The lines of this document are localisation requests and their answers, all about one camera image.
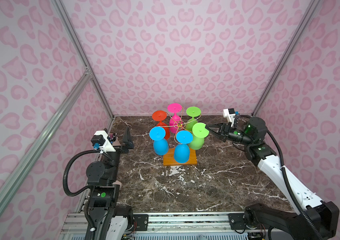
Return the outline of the green wine glass front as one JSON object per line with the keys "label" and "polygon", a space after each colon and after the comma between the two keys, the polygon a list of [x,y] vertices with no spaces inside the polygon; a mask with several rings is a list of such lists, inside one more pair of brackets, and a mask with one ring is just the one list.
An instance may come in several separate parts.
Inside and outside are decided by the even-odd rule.
{"label": "green wine glass front", "polygon": [[209,130],[206,129],[206,124],[196,123],[192,129],[193,140],[189,143],[189,147],[193,150],[199,150],[205,143],[205,138],[209,135]]}

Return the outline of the green wine glass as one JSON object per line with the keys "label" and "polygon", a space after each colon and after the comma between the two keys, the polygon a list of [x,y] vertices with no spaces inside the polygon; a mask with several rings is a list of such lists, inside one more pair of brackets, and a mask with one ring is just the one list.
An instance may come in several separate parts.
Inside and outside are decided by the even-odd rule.
{"label": "green wine glass", "polygon": [[189,107],[186,111],[187,115],[190,117],[190,119],[187,121],[185,125],[185,129],[187,131],[192,132],[193,126],[198,123],[197,118],[201,115],[202,111],[198,107]]}
{"label": "green wine glass", "polygon": [[199,150],[205,143],[205,138],[209,135],[209,130],[206,129],[206,124],[196,123],[192,129],[193,140],[189,143],[189,147],[193,150]]}

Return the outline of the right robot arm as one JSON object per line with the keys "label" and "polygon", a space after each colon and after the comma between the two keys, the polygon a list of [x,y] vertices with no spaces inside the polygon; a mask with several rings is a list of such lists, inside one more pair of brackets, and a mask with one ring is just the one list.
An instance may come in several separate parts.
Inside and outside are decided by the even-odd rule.
{"label": "right robot arm", "polygon": [[206,128],[223,142],[243,145],[246,158],[272,180],[294,209],[286,212],[263,204],[250,205],[243,216],[246,227],[267,225],[294,240],[328,240],[336,236],[339,208],[333,202],[323,201],[287,168],[281,147],[263,119],[249,117],[243,130],[237,128],[236,119]]}

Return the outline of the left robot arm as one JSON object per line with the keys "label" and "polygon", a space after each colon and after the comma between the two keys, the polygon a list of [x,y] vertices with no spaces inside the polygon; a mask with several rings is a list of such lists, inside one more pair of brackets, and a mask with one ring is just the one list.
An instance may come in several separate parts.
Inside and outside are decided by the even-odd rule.
{"label": "left robot arm", "polygon": [[84,208],[88,222],[86,240],[121,240],[127,231],[135,229],[132,207],[117,203],[120,185],[117,174],[120,156],[129,153],[134,143],[129,129],[122,142],[115,134],[97,131],[91,143],[101,160],[92,162],[86,170],[90,186],[89,200]]}

